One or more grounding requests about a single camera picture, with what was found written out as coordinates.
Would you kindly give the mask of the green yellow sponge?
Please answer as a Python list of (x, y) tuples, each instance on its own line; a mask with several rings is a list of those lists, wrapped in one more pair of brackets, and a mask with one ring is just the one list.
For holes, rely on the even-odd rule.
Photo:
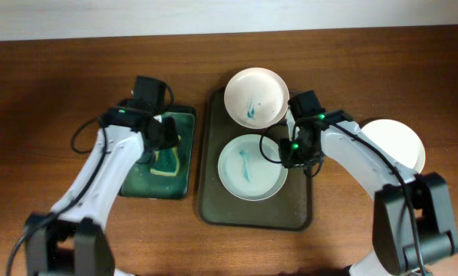
[(150, 172), (157, 176), (175, 177), (180, 171), (178, 146), (169, 149), (160, 149), (154, 152), (154, 163)]

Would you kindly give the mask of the pale green white plate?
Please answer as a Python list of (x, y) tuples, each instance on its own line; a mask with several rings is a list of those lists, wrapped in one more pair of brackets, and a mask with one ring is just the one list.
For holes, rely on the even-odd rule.
[(231, 140), (219, 155), (217, 170), (223, 186), (235, 197), (262, 201), (284, 185), (288, 170), (272, 160), (279, 158), (275, 141), (257, 134)]

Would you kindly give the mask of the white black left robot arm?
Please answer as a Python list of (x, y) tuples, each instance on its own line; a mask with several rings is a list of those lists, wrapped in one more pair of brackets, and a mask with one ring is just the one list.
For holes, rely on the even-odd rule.
[(178, 144), (175, 120), (115, 107), (96, 118), (94, 148), (69, 190), (47, 215), (33, 213), (20, 243), (29, 275), (121, 275), (105, 228), (133, 165), (146, 152)]

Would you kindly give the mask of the pinkish white plate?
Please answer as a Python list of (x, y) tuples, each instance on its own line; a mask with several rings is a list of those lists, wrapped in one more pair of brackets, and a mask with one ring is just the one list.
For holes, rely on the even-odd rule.
[(224, 90), (226, 111), (237, 124), (259, 130), (280, 122), (287, 113), (289, 89), (275, 72), (251, 67), (235, 74)]

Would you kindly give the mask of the dark green water tray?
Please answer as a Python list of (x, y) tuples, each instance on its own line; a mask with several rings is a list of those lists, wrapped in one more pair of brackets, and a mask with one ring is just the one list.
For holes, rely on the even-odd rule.
[(129, 171), (119, 195), (131, 198), (182, 199), (189, 187), (189, 171), (193, 151), (193, 137), (196, 125), (196, 111), (189, 106), (173, 106), (168, 112), (157, 117), (163, 120), (172, 117), (180, 143), (178, 153), (180, 171), (175, 177), (157, 176), (150, 172), (155, 157), (154, 152), (144, 153)]

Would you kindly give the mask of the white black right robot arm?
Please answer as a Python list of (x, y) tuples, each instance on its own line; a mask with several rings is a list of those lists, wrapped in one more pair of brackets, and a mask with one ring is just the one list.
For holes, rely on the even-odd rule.
[(371, 141), (342, 110), (285, 116), (286, 167), (314, 165), (324, 156), (341, 165), (374, 202), (373, 250), (349, 275), (426, 275), (431, 265), (458, 253), (458, 232), (446, 180), (420, 174)]

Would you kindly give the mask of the brown serving tray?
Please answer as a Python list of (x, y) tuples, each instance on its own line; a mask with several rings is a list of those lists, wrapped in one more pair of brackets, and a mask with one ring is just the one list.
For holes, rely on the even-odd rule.
[(313, 219), (313, 182), (303, 169), (290, 169), (282, 188), (261, 201), (246, 201), (231, 194), (218, 174), (218, 159), (222, 149), (236, 137), (254, 134), (237, 124), (224, 105), (224, 87), (211, 93), (206, 108), (204, 134), (201, 141), (198, 178), (199, 217), (210, 225), (267, 228), (301, 232)]

